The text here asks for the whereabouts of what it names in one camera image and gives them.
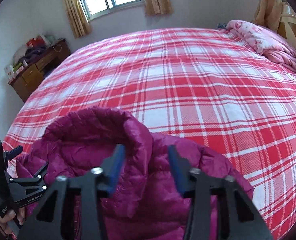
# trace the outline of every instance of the magenta puffer jacket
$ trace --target magenta puffer jacket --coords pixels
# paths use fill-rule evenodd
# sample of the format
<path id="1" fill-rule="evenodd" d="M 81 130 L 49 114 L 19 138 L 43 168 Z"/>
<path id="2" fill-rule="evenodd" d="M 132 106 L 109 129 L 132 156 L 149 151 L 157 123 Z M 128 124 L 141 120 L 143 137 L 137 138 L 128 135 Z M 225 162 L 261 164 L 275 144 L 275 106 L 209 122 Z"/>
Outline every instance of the magenta puffer jacket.
<path id="1" fill-rule="evenodd" d="M 167 157 L 169 145 L 175 145 L 193 167 L 210 176 L 235 177 L 253 197 L 253 187 L 224 156 L 188 139 L 150 133 L 129 112 L 99 107 L 69 113 L 52 123 L 34 143 L 31 153 L 18 158 L 17 174 L 32 177 L 48 161 L 48 185 L 59 175 L 82 176 L 100 166 L 116 144 L 125 145 L 126 160 L 116 193 L 102 200 L 109 240 L 183 239 L 190 200 L 181 198 L 176 191 Z M 27 207 L 28 215 L 35 206 Z M 211 239 L 215 239 L 215 199 L 211 206 Z M 77 199 L 75 239 L 80 238 L 79 208 Z"/>

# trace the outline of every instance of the fingernail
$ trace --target fingernail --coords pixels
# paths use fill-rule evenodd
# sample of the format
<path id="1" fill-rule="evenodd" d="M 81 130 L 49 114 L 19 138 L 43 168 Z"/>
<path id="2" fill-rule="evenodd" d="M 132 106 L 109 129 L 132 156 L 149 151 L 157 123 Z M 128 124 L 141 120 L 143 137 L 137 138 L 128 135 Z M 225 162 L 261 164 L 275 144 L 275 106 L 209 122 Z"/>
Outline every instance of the fingernail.
<path id="1" fill-rule="evenodd" d="M 9 212 L 9 216 L 10 216 L 11 218 L 14 218 L 14 217 L 16 216 L 15 211 L 14 211 L 14 210 L 10 210 L 10 212 Z"/>

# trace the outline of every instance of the screw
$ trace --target screw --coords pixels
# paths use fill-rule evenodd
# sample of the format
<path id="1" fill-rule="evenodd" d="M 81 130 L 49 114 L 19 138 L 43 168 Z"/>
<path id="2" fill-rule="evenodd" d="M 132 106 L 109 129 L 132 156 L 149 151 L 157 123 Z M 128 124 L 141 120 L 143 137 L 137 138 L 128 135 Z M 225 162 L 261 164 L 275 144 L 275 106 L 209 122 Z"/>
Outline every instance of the screw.
<path id="1" fill-rule="evenodd" d="M 192 168 L 192 169 L 190 170 L 190 173 L 191 173 L 191 174 L 194 174 L 194 175 L 198 175 L 198 174 L 201 173 L 201 170 L 198 169 L 198 168 Z"/>
<path id="2" fill-rule="evenodd" d="M 228 176 L 225 177 L 225 180 L 228 181 L 228 182 L 234 182 L 235 181 L 235 178 L 232 177 L 232 176 L 230 176 L 230 175 L 228 175 Z"/>
<path id="3" fill-rule="evenodd" d="M 100 167 L 91 169 L 92 174 L 101 174 L 103 172 L 104 172 L 104 170 L 102 168 L 100 168 Z"/>
<path id="4" fill-rule="evenodd" d="M 57 181 L 66 181 L 67 180 L 67 177 L 66 176 L 58 176 L 57 178 L 56 178 L 56 180 Z"/>

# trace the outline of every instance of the plaid bedsheet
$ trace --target plaid bedsheet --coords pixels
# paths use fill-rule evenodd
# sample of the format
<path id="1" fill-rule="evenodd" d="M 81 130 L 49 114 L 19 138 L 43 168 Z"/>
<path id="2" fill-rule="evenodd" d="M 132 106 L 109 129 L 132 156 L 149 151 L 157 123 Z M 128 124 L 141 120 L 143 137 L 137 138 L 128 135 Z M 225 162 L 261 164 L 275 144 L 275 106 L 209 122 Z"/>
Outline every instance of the plaid bedsheet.
<path id="1" fill-rule="evenodd" d="M 56 118 L 94 105 L 225 155 L 275 238 L 296 221 L 296 73 L 228 31 L 144 31 L 78 50 L 28 99 L 4 149 L 27 153 Z"/>

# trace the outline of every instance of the white wall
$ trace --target white wall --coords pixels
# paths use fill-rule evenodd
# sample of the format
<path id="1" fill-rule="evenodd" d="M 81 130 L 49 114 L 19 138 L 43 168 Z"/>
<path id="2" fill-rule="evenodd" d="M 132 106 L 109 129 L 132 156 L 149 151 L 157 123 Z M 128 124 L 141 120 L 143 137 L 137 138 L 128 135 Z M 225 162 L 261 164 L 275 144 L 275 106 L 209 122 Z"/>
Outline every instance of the white wall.
<path id="1" fill-rule="evenodd" d="M 91 22 L 93 32 L 75 39 L 62 0 L 34 0 L 41 16 L 40 31 L 67 38 L 72 51 L 95 41 L 140 30 L 166 27 L 216 28 L 218 23 L 242 19 L 251 21 L 259 0 L 171 0 L 170 16 L 145 17 L 144 7 L 129 8 Z"/>
<path id="2" fill-rule="evenodd" d="M 30 0 L 4 0 L 0 5 L 0 139 L 23 106 L 5 78 L 4 66 L 11 61 L 18 47 L 36 35 L 30 18 Z"/>

